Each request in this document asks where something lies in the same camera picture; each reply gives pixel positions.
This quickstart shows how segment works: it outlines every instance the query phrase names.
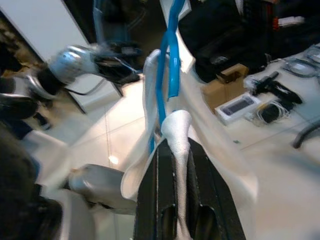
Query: blue cable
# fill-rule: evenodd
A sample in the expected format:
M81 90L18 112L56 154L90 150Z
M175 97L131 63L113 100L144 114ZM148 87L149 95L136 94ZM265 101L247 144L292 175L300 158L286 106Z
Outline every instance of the blue cable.
M176 30L178 27L179 13L184 6L185 0L174 0L169 14L168 29L165 32L161 42L161 53L158 59L155 93L157 108L159 114L159 123L162 125L166 118L165 101L162 93L162 85L164 80L166 52L169 46L170 49L170 61L169 61L169 88L168 98L177 97L180 89L180 58L179 58L179 46L176 36Z

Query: white cloth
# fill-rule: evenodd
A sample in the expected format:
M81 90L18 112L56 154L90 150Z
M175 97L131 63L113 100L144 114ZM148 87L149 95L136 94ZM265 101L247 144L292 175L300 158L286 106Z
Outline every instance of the white cloth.
M149 140L157 125L158 111L155 89L159 54L159 50L153 51L144 64L143 106L146 128L127 157L132 164L124 173L121 182L123 197L135 201L140 183L153 156L153 153L151 155L149 153ZM168 69L164 75L163 87L164 99L167 99ZM175 104L175 109L187 110L191 114L191 128L195 130L197 136L197 139L194 140L202 145L208 158L227 183L246 239L254 240L255 203L258 193L257 178L218 119L205 104L199 83L191 72L181 73L179 97L167 104L168 113L173 110L172 102Z
M187 213L187 166L190 150L188 132L191 115L185 110L171 113L163 121L161 132L175 158L178 217L175 240L191 240L186 222Z

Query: device screen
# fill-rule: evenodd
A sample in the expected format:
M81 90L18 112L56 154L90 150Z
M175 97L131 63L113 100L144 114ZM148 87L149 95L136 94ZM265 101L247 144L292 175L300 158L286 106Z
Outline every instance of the device screen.
M250 98L249 99L241 99L234 104L224 107L222 111L227 114L228 116L240 111L241 109L246 108L247 106L250 106L254 103Z

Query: cardboard box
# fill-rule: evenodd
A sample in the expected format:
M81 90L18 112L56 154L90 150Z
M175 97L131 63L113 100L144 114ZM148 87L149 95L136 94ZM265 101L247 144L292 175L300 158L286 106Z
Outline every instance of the cardboard box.
M248 75L248 72L249 69L246 66L236 64L222 71L221 75L217 76L217 79L202 88L204 100L213 113L215 108L246 91L244 78Z

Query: white electronic device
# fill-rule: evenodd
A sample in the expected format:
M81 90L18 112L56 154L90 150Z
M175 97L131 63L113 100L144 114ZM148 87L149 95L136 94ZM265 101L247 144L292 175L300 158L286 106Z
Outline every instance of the white electronic device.
M224 125L236 121L243 117L246 113L254 110L261 101L249 94L248 92L216 107L215 115L221 120Z

